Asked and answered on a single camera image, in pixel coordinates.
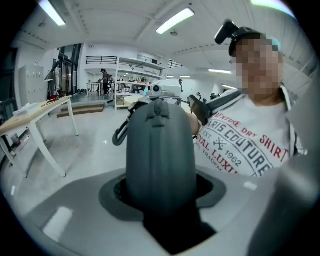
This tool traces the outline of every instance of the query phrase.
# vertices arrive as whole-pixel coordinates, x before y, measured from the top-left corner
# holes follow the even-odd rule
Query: railing
[[[86,64],[117,64],[116,56],[87,56]]]
[[[170,59],[168,61],[168,69],[179,68],[179,67],[183,67],[183,65],[181,65],[180,63],[174,61],[173,59]]]
[[[119,61],[119,65],[123,65],[123,66],[129,66],[130,68],[134,67],[134,68],[140,68],[143,69],[144,66],[138,65],[138,64],[134,64],[134,63],[128,63],[128,62],[122,62]]]

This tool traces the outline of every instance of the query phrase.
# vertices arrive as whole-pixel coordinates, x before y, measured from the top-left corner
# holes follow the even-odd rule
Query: white t-shirt
[[[256,177],[280,167],[290,156],[285,114],[285,103],[255,106],[246,95],[200,129],[194,145],[196,164]]]

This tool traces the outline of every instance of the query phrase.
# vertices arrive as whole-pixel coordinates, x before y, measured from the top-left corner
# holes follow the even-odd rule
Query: headset
[[[231,39],[231,44],[229,46],[229,55],[233,56],[237,42],[239,42],[243,37],[248,35],[256,35],[261,39],[267,39],[266,35],[260,33],[249,27],[237,27],[231,19],[224,20],[222,26],[214,36],[214,40],[218,45],[221,45],[227,38]],[[272,45],[276,45],[274,42],[275,38],[270,38],[272,40]]]

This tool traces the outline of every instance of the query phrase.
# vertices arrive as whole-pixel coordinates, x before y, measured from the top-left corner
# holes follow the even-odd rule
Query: table leg
[[[42,128],[40,127],[40,125],[39,125],[39,124],[36,124],[36,127],[37,127],[38,130],[39,130],[39,133],[40,133],[40,135],[41,135],[41,137],[42,137],[42,140],[43,140],[44,142],[46,142],[47,139],[46,139],[46,137],[45,137],[45,135],[44,135],[44,131],[42,130]]]
[[[61,167],[58,165],[56,160],[53,158],[53,156],[50,154],[48,151],[46,145],[44,144],[41,134],[34,122],[31,122],[29,125],[29,130],[31,132],[31,135],[35,141],[35,144],[38,146],[40,151],[42,152],[43,156],[49,164],[55,169],[55,171],[61,176],[61,177],[66,177],[66,173],[61,169]]]
[[[9,161],[13,164],[13,166],[20,172],[22,173],[22,176],[24,178],[26,178],[28,175],[23,171],[23,169],[21,168],[20,164],[18,163],[17,160],[15,160],[13,158],[13,156],[10,154],[5,141],[3,140],[3,138],[0,138],[0,146],[3,150],[3,152],[5,153],[6,157],[9,159]]]
[[[72,111],[71,99],[68,100],[67,104],[68,104],[69,116],[73,121],[74,129],[75,129],[75,136],[79,136],[79,132],[78,132],[75,117],[74,117],[74,112]]]

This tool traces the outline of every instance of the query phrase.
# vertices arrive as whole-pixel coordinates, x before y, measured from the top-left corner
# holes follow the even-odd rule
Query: white table
[[[40,103],[39,109],[36,109],[35,112],[32,114],[24,114],[21,116],[14,116],[10,118],[7,122],[5,122],[2,126],[0,126],[0,136],[5,135],[6,133],[16,130],[21,127],[27,127],[35,141],[35,144],[38,146],[40,151],[42,152],[43,156],[47,159],[47,161],[51,164],[51,166],[54,168],[54,170],[61,176],[65,177],[66,173],[62,170],[62,168],[58,165],[56,160],[53,158],[53,156],[50,154],[48,151],[46,145],[44,144],[45,138],[42,133],[42,131],[38,128],[37,126],[37,121],[39,121],[42,117],[50,113],[52,110],[56,109],[57,107],[60,107],[61,105],[67,103],[68,105],[68,110],[69,110],[69,115],[70,118],[73,122],[74,130],[75,130],[75,135],[78,136],[78,129],[76,126],[75,118],[74,118],[74,113],[72,111],[72,106],[71,106],[71,97],[67,96],[64,97],[63,99],[59,99],[53,103],[50,103],[48,105],[43,106],[47,102],[42,102]],[[23,169],[20,166],[20,163],[13,158],[13,156],[10,154],[5,141],[0,138],[0,146],[9,159],[9,161],[13,164],[13,166],[18,169],[23,175],[24,178],[26,178],[28,175],[23,171]]]
[[[99,96],[101,96],[101,90],[103,90],[102,88],[102,83],[101,82],[87,82],[86,83],[86,96],[89,97],[89,86],[91,89],[91,93],[95,93],[95,85],[98,85],[99,88]]]
[[[144,96],[138,94],[138,95],[132,95],[132,96],[125,97],[123,100],[124,100],[125,105],[130,106],[132,103],[137,102],[142,97],[144,97]],[[185,112],[191,113],[191,109],[187,103],[181,102],[181,108],[183,108],[183,110]]]

